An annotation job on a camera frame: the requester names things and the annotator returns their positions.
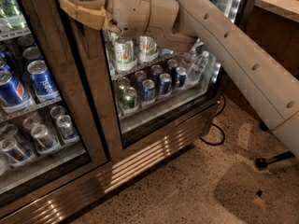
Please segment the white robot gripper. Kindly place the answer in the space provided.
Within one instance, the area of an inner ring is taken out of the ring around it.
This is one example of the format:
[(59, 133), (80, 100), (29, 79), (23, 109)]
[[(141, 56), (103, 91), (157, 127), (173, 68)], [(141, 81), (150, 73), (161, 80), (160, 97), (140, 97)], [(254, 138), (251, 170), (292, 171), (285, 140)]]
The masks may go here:
[(150, 0), (58, 1), (70, 18), (95, 30), (107, 30), (113, 21), (120, 35), (136, 38), (147, 32), (150, 23)]

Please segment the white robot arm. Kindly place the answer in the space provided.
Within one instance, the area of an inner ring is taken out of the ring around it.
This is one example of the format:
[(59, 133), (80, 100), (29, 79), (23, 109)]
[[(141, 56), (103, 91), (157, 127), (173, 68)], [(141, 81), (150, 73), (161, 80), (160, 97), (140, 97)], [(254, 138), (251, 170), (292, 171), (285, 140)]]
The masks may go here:
[(209, 0), (58, 0), (72, 19), (186, 52), (201, 39), (250, 105), (299, 158), (299, 81)]

